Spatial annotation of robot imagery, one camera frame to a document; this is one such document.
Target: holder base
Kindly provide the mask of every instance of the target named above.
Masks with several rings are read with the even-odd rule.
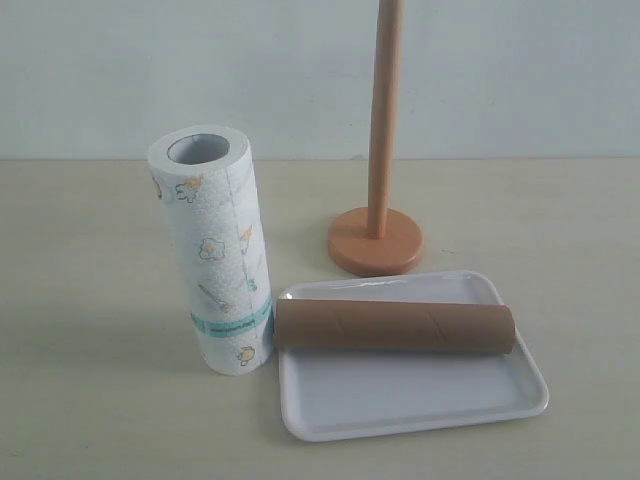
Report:
[[[367,235],[367,208],[343,213],[329,227],[329,255],[345,270],[361,277],[399,275],[422,257],[422,231],[416,222],[396,210],[387,211],[383,238]]]

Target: teal label band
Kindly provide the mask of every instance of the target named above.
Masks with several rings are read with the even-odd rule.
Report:
[[[269,297],[257,312],[240,320],[236,320],[235,322],[208,322],[195,316],[193,313],[191,313],[191,319],[196,328],[202,333],[216,338],[229,338],[248,332],[268,320],[273,312],[272,307],[273,299]]]

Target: white wall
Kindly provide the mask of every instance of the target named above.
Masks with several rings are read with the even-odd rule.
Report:
[[[375,0],[1,0],[0,158],[367,154]],[[637,0],[407,0],[399,157],[640,155]]]

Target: paper towel roll hole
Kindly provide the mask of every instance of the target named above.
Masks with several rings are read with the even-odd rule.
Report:
[[[229,141],[220,135],[200,133],[181,138],[169,147],[169,158],[183,165],[198,165],[220,160],[229,153]]]

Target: wooden pole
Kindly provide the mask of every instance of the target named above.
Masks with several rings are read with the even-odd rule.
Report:
[[[367,216],[367,234],[375,239],[384,237],[387,224],[403,10],[404,0],[380,0],[378,7]]]

